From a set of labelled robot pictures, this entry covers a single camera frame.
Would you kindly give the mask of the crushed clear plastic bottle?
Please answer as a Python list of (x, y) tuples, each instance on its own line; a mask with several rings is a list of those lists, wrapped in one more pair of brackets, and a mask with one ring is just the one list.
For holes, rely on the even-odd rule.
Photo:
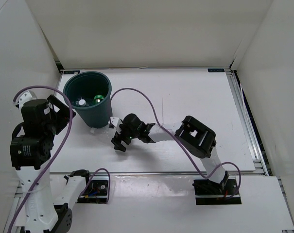
[(102, 128), (90, 128), (90, 133), (97, 137), (112, 138), (114, 137), (115, 132), (116, 132), (116, 128), (110, 128), (108, 125)]

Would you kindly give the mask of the clear bottle blue label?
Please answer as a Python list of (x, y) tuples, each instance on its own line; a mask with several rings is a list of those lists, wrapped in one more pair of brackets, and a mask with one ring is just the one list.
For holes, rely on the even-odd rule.
[(89, 107), (91, 104), (90, 98), (78, 97), (75, 101), (76, 106), (78, 107)]

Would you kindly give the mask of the green plastic bottle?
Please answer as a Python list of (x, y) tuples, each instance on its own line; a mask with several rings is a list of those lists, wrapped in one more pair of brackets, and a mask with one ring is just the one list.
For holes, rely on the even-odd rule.
[(105, 97), (103, 95), (96, 95), (94, 98), (93, 98), (93, 103), (94, 104), (98, 104), (100, 103), (101, 101), (103, 101), (105, 99)]

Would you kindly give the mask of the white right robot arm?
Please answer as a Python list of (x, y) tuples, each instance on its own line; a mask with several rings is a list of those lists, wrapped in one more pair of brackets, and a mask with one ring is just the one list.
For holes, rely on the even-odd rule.
[(144, 123), (135, 114), (128, 114), (124, 119), (110, 118), (110, 128), (116, 130), (111, 139), (115, 150), (125, 152), (133, 139), (143, 143), (177, 140), (190, 154), (199, 158), (207, 172), (208, 186), (215, 194), (227, 188), (228, 172), (221, 165), (216, 149), (216, 133), (195, 119), (186, 116), (180, 123), (158, 126)]

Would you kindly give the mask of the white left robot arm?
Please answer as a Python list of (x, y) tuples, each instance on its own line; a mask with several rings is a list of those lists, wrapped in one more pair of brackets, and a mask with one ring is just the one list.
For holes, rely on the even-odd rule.
[(25, 233), (67, 233), (73, 221), (72, 208), (82, 194), (93, 189), (87, 170), (65, 176), (66, 185), (57, 198), (52, 197), (50, 166), (53, 141), (63, 129), (71, 130), (75, 113), (54, 95), (39, 99), (22, 91), (14, 99), (23, 122), (18, 124), (10, 144), (12, 166), (20, 180), (23, 201), (16, 210), (8, 232), (21, 209), (25, 209)]

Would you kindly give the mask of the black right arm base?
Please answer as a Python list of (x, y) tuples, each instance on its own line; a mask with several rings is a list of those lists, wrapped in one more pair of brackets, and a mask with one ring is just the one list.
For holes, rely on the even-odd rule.
[(236, 179), (228, 179), (223, 189), (206, 179), (193, 180), (196, 205), (240, 205)]

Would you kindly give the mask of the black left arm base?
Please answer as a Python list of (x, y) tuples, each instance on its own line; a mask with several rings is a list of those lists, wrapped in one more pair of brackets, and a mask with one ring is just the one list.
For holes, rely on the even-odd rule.
[(86, 192), (77, 200), (83, 204), (107, 204), (109, 193), (108, 176), (94, 176)]

